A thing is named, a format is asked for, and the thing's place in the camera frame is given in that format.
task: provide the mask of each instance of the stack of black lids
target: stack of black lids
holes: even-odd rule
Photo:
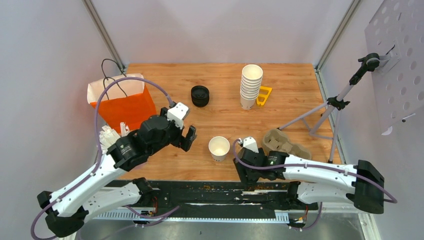
[[[205,86],[194,86],[191,89],[191,101],[197,107],[204,107],[209,103],[209,89]]]

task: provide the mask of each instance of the stack of cups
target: stack of cups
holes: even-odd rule
[[[241,71],[240,102],[241,108],[250,110],[256,102],[261,88],[264,71],[255,64],[243,67]]]

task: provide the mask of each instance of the gray floor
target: gray floor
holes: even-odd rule
[[[316,214],[308,215],[309,224]],[[130,221],[91,220],[83,228],[84,240],[100,240]],[[364,240],[357,214],[324,213],[311,230],[297,232],[285,224],[163,222],[144,229],[132,227],[108,240]]]

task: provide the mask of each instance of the white wall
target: white wall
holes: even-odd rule
[[[352,0],[93,0],[125,63],[318,63]]]
[[[364,30],[382,2],[362,1],[331,53],[322,71],[329,96],[338,94],[359,68],[357,59],[368,54]],[[375,215],[381,238],[423,239],[424,110],[382,136],[371,75],[366,74],[345,99],[351,104],[343,110],[339,136],[348,161],[370,161],[385,177],[385,188],[399,201],[386,203],[385,213]]]
[[[0,23],[0,239],[24,240],[37,195],[93,164],[87,83],[110,54],[80,0],[3,0]],[[44,217],[36,230],[45,238]]]

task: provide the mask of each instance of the tripod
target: tripod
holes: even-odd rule
[[[336,139],[337,139],[337,133],[339,132],[339,123],[340,123],[340,117],[342,115],[342,109],[346,107],[350,103],[350,101],[344,101],[343,98],[349,93],[349,91],[361,80],[361,78],[365,75],[367,72],[374,72],[374,70],[380,65],[380,56],[377,53],[370,53],[366,57],[358,59],[358,62],[361,63],[360,68],[356,73],[350,78],[349,83],[346,87],[343,88],[343,90],[334,97],[330,97],[327,99],[327,102],[324,102],[323,104],[317,106],[316,108],[308,111],[307,113],[300,115],[299,117],[293,119],[292,121],[288,122],[287,124],[280,126],[278,129],[282,130],[293,123],[302,120],[303,123],[306,125],[309,135],[316,138],[322,138],[322,139],[329,139],[332,140],[331,143],[331,150],[330,150],[330,157],[328,159],[328,163],[333,163],[333,157],[334,157],[334,151],[336,148]],[[321,118],[318,120],[318,122],[313,126],[313,128],[310,128],[308,123],[305,121],[305,117],[315,113],[316,111],[324,108],[327,106],[327,109],[325,112],[321,115]],[[335,118],[335,124],[334,124],[334,133],[333,137],[329,136],[321,136],[316,134],[316,131],[320,126],[323,124],[323,122],[328,118],[328,116],[334,111],[334,109],[337,109],[337,116]]]

